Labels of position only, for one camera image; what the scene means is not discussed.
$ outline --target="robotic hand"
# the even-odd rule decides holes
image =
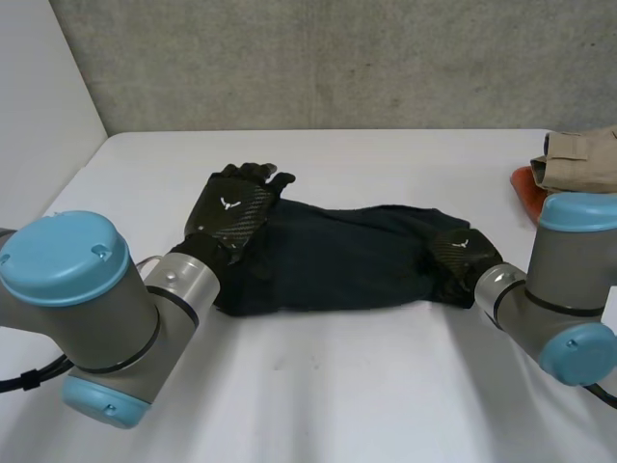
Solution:
[[[242,258],[283,188],[295,177],[272,164],[227,166],[205,185],[185,239],[143,282],[124,239],[91,212],[43,217],[0,230],[0,326],[51,337],[66,356],[0,382],[37,387],[72,368],[63,399],[120,428],[139,423],[200,317],[216,298],[217,274]]]
[[[617,408],[596,384],[617,365],[617,338],[601,323],[617,283],[615,196],[550,196],[527,275],[479,231],[444,233],[430,249],[446,275],[444,302],[474,299],[545,372]]]

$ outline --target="gray metal cylinder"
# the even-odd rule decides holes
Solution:
[[[221,290],[218,278],[198,259],[168,253],[146,277],[147,287],[156,287],[180,298],[195,312],[209,309]]]
[[[518,282],[524,282],[524,272],[510,263],[501,263],[488,269],[475,286],[474,299],[493,321],[495,320],[495,305],[504,291]]]
[[[195,323],[176,304],[150,295],[161,314],[161,332],[138,362],[108,374],[74,368],[70,375],[152,403],[195,333]]]
[[[539,227],[527,290],[550,304],[579,310],[604,307],[617,282],[617,231],[564,232]]]
[[[101,296],[76,306],[37,309],[42,331],[87,369],[116,368],[139,355],[159,326],[158,311],[132,261]]]
[[[600,317],[577,317],[543,309],[525,295],[524,286],[515,286],[501,299],[497,322],[534,361],[547,342],[577,325],[600,321]]]
[[[0,251],[13,233],[13,230],[0,229]],[[39,318],[30,313],[26,304],[15,299],[2,283],[0,283],[0,326],[34,333],[40,331]]]

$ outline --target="white wall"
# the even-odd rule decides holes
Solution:
[[[40,216],[106,138],[47,0],[0,0],[0,227]]]

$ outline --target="white table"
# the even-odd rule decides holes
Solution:
[[[109,217],[135,260],[165,253],[210,173],[273,162],[289,199],[438,207],[526,269],[534,227],[509,176],[543,130],[130,133],[49,211]],[[0,377],[47,339],[1,330]],[[617,382],[613,382],[617,391]],[[64,406],[61,379],[0,395],[2,463],[576,462],[617,459],[617,411],[545,375],[478,312],[429,303],[230,319],[212,311],[145,420],[121,431]]]

